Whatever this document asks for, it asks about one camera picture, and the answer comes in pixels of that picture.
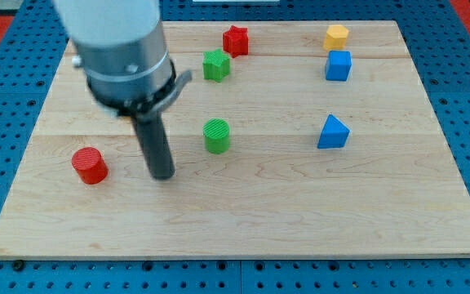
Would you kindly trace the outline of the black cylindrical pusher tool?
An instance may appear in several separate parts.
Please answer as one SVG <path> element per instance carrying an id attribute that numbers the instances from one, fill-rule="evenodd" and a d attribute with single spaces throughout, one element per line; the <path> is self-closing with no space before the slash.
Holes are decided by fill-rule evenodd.
<path id="1" fill-rule="evenodd" d="M 135 117 L 131 120 L 151 177 L 170 179 L 175 174 L 175 164 L 161 115 L 148 121 Z"/>

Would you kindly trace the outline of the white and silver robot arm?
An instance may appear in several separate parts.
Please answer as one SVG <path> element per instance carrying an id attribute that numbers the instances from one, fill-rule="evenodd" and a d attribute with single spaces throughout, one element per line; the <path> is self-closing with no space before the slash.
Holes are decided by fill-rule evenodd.
<path id="1" fill-rule="evenodd" d="M 191 81 L 170 58 L 159 3 L 154 0 L 54 0 L 76 48 L 95 100 L 131 119 L 155 180 L 170 179 L 175 164 L 162 113 Z"/>

